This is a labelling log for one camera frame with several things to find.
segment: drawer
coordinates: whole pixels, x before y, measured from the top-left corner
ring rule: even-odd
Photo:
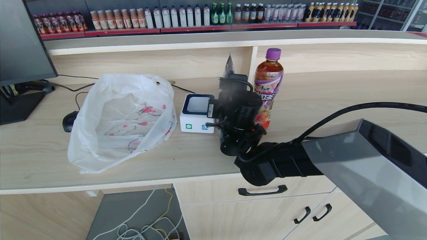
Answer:
[[[248,193],[269,193],[278,191],[278,186],[286,185],[287,190],[271,195],[242,196],[239,188]],[[228,202],[247,199],[271,198],[310,193],[331,192],[335,185],[325,176],[276,178],[268,185],[256,187],[242,176],[207,181],[192,181],[174,184],[181,205]]]

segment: monitor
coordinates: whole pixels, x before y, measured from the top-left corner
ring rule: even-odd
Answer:
[[[57,77],[26,3],[1,0],[0,16],[0,85]],[[8,97],[0,93],[0,125],[26,120],[45,95],[37,92]]]

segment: computer mouse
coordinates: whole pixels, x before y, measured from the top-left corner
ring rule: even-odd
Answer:
[[[64,131],[71,132],[71,129],[73,129],[74,120],[76,119],[78,113],[79,111],[74,111],[64,117],[62,120],[62,127],[64,128]]]

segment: orange juice bottle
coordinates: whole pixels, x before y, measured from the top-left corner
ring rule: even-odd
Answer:
[[[261,110],[257,115],[255,124],[260,124],[264,129],[270,125],[270,115],[274,97],[279,91],[283,78],[283,67],[278,62],[281,50],[269,48],[265,62],[258,65],[255,72],[255,92],[263,100]]]

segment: purple bottle cap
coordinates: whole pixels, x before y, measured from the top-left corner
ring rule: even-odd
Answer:
[[[267,49],[266,59],[279,60],[281,53],[282,50],[278,48],[269,48]]]

